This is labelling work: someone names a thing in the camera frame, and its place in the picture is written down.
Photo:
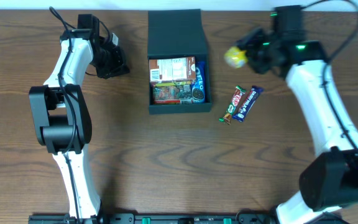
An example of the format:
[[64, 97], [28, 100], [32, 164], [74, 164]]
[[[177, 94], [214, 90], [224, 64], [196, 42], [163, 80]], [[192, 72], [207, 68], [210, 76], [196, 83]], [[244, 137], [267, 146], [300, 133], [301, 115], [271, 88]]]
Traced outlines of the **brown chocolate box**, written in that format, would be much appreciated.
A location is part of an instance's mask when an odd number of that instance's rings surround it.
[[151, 83], [195, 81], [195, 57], [149, 60]]

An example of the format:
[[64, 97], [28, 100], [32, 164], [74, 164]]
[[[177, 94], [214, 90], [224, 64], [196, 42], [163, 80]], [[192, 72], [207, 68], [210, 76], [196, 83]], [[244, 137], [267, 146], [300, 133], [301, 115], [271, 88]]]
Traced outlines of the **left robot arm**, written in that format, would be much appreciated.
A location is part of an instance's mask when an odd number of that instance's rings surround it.
[[63, 177], [69, 199], [68, 214], [60, 217], [37, 215], [31, 223], [109, 223], [94, 186], [88, 159], [92, 123], [81, 89], [88, 66], [96, 77], [108, 79], [130, 72], [117, 36], [108, 32], [92, 14], [80, 14], [76, 26], [69, 25], [55, 9], [51, 13], [63, 24], [61, 52], [49, 78], [29, 90], [35, 134], [47, 148]]

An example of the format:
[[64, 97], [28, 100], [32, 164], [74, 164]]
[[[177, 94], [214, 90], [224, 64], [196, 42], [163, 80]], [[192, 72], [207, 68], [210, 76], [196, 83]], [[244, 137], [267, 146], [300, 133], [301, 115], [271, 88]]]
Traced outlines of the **yellow green snack box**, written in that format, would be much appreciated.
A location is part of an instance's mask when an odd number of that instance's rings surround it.
[[180, 86], [180, 85], [191, 85], [192, 81], [182, 80], [182, 81], [171, 81], [171, 82], [152, 82], [150, 85], [152, 87], [161, 87], [161, 86]]

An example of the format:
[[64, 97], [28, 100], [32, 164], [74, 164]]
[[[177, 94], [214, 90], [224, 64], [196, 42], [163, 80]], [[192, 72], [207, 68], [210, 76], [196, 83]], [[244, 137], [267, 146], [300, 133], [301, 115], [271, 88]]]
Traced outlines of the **blue Oreo pack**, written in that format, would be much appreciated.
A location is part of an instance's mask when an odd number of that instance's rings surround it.
[[195, 104], [205, 102], [204, 67], [205, 62], [196, 62], [196, 80], [191, 87], [193, 103]]

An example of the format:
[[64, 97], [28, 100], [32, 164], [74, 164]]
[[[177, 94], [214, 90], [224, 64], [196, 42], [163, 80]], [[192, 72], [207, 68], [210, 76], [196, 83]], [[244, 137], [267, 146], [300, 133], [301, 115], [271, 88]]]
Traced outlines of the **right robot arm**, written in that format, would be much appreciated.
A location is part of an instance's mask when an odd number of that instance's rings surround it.
[[301, 173], [299, 190], [273, 209], [267, 223], [334, 222], [336, 211], [358, 203], [358, 130], [334, 83], [334, 55], [306, 38], [303, 10], [276, 7], [271, 32], [255, 28], [225, 54], [229, 65], [247, 65], [258, 74], [279, 68], [313, 139], [316, 158]]

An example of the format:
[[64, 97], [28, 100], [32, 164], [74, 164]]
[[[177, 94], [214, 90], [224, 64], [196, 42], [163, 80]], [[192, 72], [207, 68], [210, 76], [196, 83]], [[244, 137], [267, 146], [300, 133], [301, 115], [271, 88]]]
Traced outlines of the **yellow plastic bottle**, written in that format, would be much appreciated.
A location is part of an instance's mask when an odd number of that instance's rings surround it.
[[224, 59], [233, 68], [241, 68], [248, 62], [246, 51], [235, 46], [226, 51]]

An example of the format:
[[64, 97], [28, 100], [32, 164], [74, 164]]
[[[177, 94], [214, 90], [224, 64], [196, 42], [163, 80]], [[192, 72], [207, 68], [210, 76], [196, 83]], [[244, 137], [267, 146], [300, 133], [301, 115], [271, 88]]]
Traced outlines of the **black cardboard box with lid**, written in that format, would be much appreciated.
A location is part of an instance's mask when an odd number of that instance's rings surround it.
[[206, 100], [190, 105], [156, 105], [152, 88], [149, 88], [149, 113], [205, 113], [211, 111], [211, 79], [209, 75], [208, 41], [203, 30], [201, 10], [172, 10], [148, 12], [147, 58], [168, 59], [194, 57], [204, 62], [204, 88]]

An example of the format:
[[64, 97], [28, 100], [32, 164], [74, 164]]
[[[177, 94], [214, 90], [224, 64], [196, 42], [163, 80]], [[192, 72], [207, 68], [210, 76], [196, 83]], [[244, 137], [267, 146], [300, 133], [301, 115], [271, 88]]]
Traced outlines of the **green snack bag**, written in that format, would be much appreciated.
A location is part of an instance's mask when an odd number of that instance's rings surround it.
[[153, 88], [156, 105], [188, 105], [193, 103], [190, 85], [156, 86]]

